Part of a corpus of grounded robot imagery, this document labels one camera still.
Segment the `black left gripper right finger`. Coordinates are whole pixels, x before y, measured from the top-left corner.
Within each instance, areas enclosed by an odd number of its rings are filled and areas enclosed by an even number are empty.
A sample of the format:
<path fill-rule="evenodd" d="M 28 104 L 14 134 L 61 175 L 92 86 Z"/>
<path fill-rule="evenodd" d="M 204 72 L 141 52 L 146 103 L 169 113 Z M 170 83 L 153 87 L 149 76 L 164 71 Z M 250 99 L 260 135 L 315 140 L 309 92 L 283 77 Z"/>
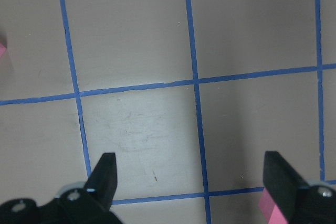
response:
<path fill-rule="evenodd" d="M 264 187 L 287 221 L 292 221 L 307 196 L 309 184 L 277 151 L 266 151 Z"/>

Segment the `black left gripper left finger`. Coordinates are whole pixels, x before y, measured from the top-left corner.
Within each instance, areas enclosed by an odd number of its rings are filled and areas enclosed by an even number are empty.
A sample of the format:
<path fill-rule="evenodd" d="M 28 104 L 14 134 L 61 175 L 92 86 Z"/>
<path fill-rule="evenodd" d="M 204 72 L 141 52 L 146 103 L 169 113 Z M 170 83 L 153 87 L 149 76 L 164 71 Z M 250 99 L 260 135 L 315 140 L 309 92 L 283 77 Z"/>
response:
<path fill-rule="evenodd" d="M 117 189 L 115 153 L 103 153 L 85 183 L 85 190 L 105 210 L 110 210 Z"/>

